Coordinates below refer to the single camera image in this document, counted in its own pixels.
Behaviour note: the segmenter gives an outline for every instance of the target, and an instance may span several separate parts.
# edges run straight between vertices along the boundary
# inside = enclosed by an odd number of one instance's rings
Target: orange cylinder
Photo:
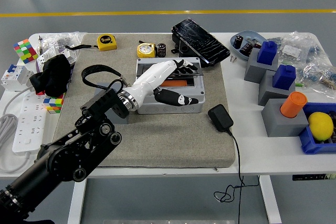
[[[294,91],[280,107],[280,112],[287,118],[294,118],[307,102],[307,97],[303,93]]]

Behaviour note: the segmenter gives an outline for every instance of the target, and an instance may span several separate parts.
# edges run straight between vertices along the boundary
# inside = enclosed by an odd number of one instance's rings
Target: tape measure
[[[154,58],[155,57],[155,44],[141,43],[137,46],[137,53],[139,58]]]
[[[102,34],[97,38],[99,51],[108,51],[117,48],[116,38],[112,34]]]

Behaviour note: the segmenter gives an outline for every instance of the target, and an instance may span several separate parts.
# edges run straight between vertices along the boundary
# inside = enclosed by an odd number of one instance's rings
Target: plastic bag
[[[336,68],[315,36],[294,31],[269,40],[278,45],[279,64],[296,68],[296,83],[328,97],[336,97]]]
[[[84,37],[85,33],[80,33],[78,31],[73,33],[54,33],[46,34],[43,36],[40,45],[37,48],[37,52],[40,52],[40,48],[43,52],[47,51],[51,47],[58,49],[58,52],[61,53],[65,50],[65,46],[74,47],[79,46]]]

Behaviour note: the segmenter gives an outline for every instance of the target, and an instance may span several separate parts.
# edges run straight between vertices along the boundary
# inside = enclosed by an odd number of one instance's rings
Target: white robotic hand
[[[173,72],[193,73],[193,70],[197,70],[197,68],[184,59],[177,58],[176,60],[156,63],[143,73],[131,87],[123,88],[118,96],[129,111],[135,111],[140,108],[144,98],[152,94],[155,95],[155,99],[158,102],[170,105],[196,104],[198,100],[195,98],[188,98],[170,90],[158,89],[158,86]]]

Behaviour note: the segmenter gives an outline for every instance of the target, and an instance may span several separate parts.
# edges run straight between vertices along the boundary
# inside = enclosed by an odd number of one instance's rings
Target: yellow floor line
[[[50,16],[119,16],[119,15],[176,15],[176,14],[279,14],[279,13],[336,13],[336,9],[252,9],[252,10],[143,10],[120,12],[66,13],[0,13],[0,18]]]

